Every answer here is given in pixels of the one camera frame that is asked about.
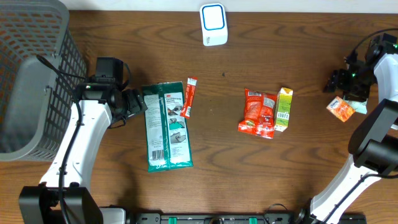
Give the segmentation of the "mint green wipes pack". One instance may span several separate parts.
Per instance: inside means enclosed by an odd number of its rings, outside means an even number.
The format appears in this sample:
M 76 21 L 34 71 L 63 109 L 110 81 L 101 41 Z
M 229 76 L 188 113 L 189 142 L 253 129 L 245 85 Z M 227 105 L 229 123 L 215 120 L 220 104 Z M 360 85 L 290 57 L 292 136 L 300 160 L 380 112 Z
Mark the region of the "mint green wipes pack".
M 361 113 L 361 114 L 367 114 L 367 102 L 368 101 L 364 101 L 364 102 L 359 102 L 359 101 L 353 101 L 353 100 L 349 100 L 347 97 L 343 97 L 343 99 L 345 100 L 345 102 L 347 102 L 347 104 L 349 104 L 357 113 Z

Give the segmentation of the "orange Kleenex tissue pack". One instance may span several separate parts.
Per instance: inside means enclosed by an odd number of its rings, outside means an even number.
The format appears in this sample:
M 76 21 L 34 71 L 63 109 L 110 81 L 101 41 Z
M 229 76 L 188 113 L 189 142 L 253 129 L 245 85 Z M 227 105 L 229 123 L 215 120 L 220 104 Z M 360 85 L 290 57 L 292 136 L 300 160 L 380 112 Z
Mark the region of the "orange Kleenex tissue pack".
M 352 108 L 345 100 L 336 96 L 326 107 L 326 109 L 336 116 L 340 121 L 345 122 L 355 113 Z

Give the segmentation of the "green tea drink carton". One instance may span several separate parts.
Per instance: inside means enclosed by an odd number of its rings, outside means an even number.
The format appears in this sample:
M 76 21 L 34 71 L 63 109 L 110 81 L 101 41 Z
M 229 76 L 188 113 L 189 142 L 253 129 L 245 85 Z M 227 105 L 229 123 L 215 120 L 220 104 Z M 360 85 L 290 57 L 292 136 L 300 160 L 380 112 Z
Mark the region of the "green tea drink carton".
M 284 132 L 289 125 L 293 90 L 281 88 L 277 94 L 274 112 L 274 130 Z

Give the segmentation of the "red Nestle sachet stick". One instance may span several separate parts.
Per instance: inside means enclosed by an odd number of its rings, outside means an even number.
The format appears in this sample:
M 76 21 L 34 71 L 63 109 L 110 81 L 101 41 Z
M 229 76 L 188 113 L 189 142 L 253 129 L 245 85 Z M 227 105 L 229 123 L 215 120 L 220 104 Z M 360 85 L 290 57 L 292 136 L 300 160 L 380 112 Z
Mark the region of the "red Nestle sachet stick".
M 190 118 L 190 112 L 192 109 L 193 99 L 195 96 L 197 81 L 198 81 L 197 77 L 188 77 L 188 80 L 187 80 L 187 87 L 185 90 L 185 102 L 184 102 L 183 108 L 180 113 L 180 115 L 182 117 L 187 118 L 187 119 Z

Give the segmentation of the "green 3M gloves pack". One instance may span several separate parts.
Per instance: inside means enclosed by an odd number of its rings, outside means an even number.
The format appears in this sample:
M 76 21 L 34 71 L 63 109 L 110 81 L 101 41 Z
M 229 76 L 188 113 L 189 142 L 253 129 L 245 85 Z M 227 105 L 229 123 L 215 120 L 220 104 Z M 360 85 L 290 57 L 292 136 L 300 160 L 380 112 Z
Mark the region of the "green 3M gloves pack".
M 142 87 L 149 172 L 192 167 L 192 152 L 186 119 L 182 82 Z

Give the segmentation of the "red snack bag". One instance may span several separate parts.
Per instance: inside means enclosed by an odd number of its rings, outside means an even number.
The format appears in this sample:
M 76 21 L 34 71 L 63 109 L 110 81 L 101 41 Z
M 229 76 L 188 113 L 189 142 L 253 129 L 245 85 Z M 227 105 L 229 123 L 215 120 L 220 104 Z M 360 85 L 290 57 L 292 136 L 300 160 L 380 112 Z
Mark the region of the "red snack bag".
M 238 131 L 272 139 L 277 96 L 246 88 L 245 97 L 244 119 L 238 124 Z

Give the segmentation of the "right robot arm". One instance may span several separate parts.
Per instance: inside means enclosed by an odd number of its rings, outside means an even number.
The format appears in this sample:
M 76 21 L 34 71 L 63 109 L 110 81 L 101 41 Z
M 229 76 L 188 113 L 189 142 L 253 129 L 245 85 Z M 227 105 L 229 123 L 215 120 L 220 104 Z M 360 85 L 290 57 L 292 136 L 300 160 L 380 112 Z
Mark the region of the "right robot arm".
M 397 178 L 397 138 L 388 134 L 397 129 L 397 37 L 392 31 L 369 34 L 364 60 L 353 49 L 345 58 L 347 68 L 334 70 L 324 87 L 364 102 L 376 84 L 379 103 L 351 136 L 343 168 L 300 211 L 296 223 L 366 223 L 364 215 L 347 214 L 346 209 L 373 183 Z

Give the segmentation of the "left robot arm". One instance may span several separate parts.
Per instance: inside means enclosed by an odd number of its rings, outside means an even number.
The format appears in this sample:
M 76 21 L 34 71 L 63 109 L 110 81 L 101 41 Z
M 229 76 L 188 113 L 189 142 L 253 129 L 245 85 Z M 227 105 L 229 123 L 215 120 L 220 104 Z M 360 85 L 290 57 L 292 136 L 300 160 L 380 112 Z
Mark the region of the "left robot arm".
M 19 196 L 24 223 L 134 223 L 127 209 L 99 207 L 90 194 L 91 175 L 101 140 L 113 123 L 143 113 L 137 89 L 117 84 L 81 83 L 73 91 L 68 128 L 50 168 L 37 186 Z

